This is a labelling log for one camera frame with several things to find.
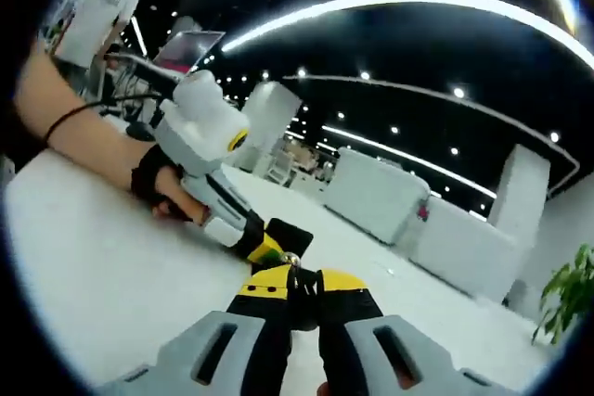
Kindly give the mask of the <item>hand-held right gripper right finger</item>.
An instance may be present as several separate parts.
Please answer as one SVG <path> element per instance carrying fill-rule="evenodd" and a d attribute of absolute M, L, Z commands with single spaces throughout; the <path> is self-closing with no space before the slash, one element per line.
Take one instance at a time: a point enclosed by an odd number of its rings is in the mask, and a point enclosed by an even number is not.
<path fill-rule="evenodd" d="M 468 368 L 398 315 L 385 315 L 365 283 L 317 272 L 318 348 L 329 395 L 512 395 Z"/>

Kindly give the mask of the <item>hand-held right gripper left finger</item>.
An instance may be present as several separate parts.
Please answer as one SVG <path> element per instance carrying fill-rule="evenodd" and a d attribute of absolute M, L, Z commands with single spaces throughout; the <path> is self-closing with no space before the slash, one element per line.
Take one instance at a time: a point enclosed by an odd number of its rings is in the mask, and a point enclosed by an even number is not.
<path fill-rule="evenodd" d="M 291 267 L 258 272 L 212 311 L 98 395 L 278 395 L 291 353 Z"/>

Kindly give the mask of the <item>person's left hand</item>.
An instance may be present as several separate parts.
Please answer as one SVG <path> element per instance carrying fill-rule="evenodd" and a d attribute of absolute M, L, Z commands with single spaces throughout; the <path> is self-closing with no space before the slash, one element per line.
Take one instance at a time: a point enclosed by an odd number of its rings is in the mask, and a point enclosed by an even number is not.
<path fill-rule="evenodd" d="M 155 216 L 202 225 L 210 209 L 182 187 L 182 177 L 182 168 L 153 145 L 131 171 L 131 192 L 149 205 Z"/>

